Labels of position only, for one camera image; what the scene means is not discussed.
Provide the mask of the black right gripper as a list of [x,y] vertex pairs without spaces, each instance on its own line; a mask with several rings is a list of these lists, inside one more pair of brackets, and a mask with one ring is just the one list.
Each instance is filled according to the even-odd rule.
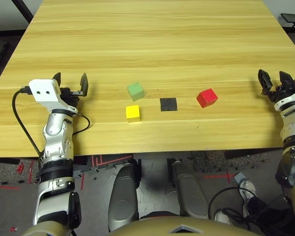
[[280,71],[279,78],[281,85],[276,87],[275,91],[271,91],[273,86],[269,74],[259,69],[258,80],[262,87],[262,95],[269,98],[272,103],[277,103],[278,101],[295,94],[295,81],[290,74]]

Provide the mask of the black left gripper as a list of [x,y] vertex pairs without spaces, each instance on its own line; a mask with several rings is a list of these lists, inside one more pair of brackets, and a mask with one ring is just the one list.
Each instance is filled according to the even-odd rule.
[[[61,85],[61,73],[58,72],[53,76],[53,80],[55,80],[60,87]],[[68,105],[77,108],[79,102],[79,96],[87,96],[89,83],[86,73],[84,73],[80,80],[80,91],[71,91],[70,88],[60,88],[61,94],[60,98]]]

